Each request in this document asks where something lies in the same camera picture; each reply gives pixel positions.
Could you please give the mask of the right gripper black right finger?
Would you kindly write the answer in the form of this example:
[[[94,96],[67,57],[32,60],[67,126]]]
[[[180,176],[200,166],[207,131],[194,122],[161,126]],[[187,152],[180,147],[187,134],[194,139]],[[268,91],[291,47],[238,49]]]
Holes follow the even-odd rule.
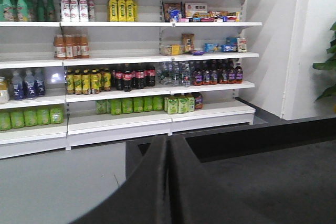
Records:
[[[183,136],[167,145],[172,223],[272,223],[215,181]]]

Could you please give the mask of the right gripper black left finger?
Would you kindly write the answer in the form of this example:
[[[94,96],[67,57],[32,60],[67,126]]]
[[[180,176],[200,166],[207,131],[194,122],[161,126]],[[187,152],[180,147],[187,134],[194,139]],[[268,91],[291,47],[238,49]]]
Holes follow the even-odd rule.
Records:
[[[131,176],[73,223],[166,223],[167,137],[156,136]]]

